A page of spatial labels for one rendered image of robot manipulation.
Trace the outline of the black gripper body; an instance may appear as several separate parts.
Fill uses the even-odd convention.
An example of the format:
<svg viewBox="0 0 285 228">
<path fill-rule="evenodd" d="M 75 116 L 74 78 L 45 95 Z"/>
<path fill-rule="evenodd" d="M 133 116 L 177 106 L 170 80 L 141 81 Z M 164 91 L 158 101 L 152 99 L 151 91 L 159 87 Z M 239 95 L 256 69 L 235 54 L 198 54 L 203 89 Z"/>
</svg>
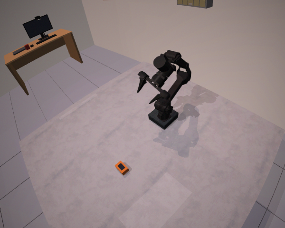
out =
<svg viewBox="0 0 285 228">
<path fill-rule="evenodd" d="M 140 71 L 138 75 L 143 81 L 148 81 L 153 87 L 155 87 L 158 91 L 160 91 L 160 95 L 165 99 L 168 99 L 171 96 L 168 92 L 161 89 L 162 84 L 168 79 L 168 77 L 165 74 L 163 74 L 161 71 L 156 72 L 156 75 L 152 79 L 150 79 L 149 78 L 150 76 L 148 76 L 143 71 Z"/>
</svg>

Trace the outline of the orange block with dark square face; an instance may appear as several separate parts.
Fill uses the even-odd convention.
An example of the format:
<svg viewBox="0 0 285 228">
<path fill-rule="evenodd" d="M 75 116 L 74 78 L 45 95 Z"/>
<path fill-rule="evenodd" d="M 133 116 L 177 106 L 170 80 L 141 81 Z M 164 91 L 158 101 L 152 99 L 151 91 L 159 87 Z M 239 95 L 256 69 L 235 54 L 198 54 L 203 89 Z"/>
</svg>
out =
<svg viewBox="0 0 285 228">
<path fill-rule="evenodd" d="M 122 175 L 125 175 L 129 171 L 129 169 L 122 163 L 122 161 L 118 162 L 115 167 Z"/>
</svg>

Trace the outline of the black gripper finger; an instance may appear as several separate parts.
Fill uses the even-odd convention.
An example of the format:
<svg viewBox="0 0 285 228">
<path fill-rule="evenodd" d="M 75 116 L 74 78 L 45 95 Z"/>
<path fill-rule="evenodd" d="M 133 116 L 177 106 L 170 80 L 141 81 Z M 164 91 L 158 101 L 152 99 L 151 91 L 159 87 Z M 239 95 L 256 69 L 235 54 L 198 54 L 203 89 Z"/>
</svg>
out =
<svg viewBox="0 0 285 228">
<path fill-rule="evenodd" d="M 138 87 L 137 93 L 141 90 L 141 88 L 142 88 L 146 83 L 147 83 L 146 81 L 143 81 L 143 80 L 140 78 L 140 83 L 139 83 L 139 87 Z"/>
<path fill-rule="evenodd" d="M 151 104 L 152 102 L 156 101 L 157 99 L 160 99 L 160 98 L 164 98 L 162 97 L 160 94 L 157 94 L 151 101 L 149 104 Z"/>
</svg>

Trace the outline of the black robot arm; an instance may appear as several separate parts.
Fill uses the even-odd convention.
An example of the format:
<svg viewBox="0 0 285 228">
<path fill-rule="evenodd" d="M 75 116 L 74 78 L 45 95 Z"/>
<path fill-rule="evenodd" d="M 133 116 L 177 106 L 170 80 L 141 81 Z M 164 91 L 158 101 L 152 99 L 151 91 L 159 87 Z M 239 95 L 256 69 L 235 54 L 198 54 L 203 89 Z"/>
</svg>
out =
<svg viewBox="0 0 285 228">
<path fill-rule="evenodd" d="M 168 90 L 168 93 L 171 96 L 168 99 L 157 99 L 154 103 L 155 109 L 159 110 L 157 117 L 163 122 L 171 118 L 170 113 L 172 113 L 173 109 L 173 106 L 171 106 L 171 100 L 175 97 L 182 85 L 190 81 L 191 70 L 189 68 L 189 64 L 181 58 L 180 52 L 167 50 L 165 54 L 161 53 L 160 56 L 156 57 L 153 61 L 153 65 L 168 78 L 174 71 L 176 71 L 176 66 L 174 64 L 178 65 L 179 69 L 177 70 L 177 80 Z M 187 72 L 180 71 L 180 67 L 186 69 Z"/>
</svg>

